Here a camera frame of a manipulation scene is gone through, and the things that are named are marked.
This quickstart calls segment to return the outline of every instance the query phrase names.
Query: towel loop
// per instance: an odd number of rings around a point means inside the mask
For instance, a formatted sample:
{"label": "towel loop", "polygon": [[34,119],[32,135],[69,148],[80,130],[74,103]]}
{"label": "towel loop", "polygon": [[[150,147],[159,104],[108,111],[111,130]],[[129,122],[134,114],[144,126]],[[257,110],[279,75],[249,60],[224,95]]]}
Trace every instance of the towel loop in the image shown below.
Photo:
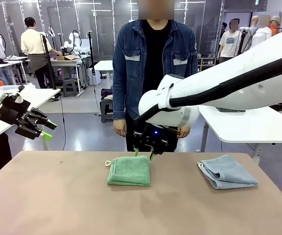
{"label": "towel loop", "polygon": [[105,166],[111,166],[112,161],[105,161]]}

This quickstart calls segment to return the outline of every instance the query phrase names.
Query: hard hat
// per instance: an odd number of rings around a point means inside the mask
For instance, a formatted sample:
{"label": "hard hat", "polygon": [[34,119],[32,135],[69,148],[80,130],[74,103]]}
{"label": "hard hat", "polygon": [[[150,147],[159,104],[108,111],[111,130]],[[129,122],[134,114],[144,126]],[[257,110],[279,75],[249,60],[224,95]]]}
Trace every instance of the hard hat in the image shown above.
{"label": "hard hat", "polygon": [[282,20],[280,16],[273,16],[270,21],[276,21],[278,24],[281,24]]}

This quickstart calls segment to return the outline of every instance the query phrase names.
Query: jacket pocket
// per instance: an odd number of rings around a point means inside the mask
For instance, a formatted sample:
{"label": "jacket pocket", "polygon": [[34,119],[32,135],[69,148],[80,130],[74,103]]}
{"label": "jacket pocket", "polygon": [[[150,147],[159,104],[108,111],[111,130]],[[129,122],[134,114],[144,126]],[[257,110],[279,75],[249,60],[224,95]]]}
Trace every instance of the jacket pocket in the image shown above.
{"label": "jacket pocket", "polygon": [[140,50],[124,49],[123,54],[126,60],[127,78],[139,76]]}
{"label": "jacket pocket", "polygon": [[185,76],[187,65],[189,62],[189,52],[175,52],[173,55],[173,72],[178,76]]}

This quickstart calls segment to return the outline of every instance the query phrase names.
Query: green towel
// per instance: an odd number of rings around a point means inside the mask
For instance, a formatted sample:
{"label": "green towel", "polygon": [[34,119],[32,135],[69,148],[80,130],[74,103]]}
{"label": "green towel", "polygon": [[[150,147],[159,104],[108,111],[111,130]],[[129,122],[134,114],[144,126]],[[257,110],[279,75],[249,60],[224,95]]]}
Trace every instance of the green towel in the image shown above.
{"label": "green towel", "polygon": [[146,156],[121,157],[112,160],[109,185],[150,186],[150,162]]}

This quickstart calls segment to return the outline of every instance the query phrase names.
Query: denim jacket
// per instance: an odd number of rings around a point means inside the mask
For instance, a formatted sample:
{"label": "denim jacket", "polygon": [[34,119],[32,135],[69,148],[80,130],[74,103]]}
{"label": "denim jacket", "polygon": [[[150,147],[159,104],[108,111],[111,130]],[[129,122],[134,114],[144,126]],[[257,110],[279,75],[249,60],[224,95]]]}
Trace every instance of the denim jacket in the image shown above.
{"label": "denim jacket", "polygon": [[[146,42],[142,20],[125,24],[117,37],[113,57],[113,115],[137,118],[142,96]],[[198,71],[195,36],[190,27],[171,21],[171,30],[162,54],[164,75],[188,77]]]}

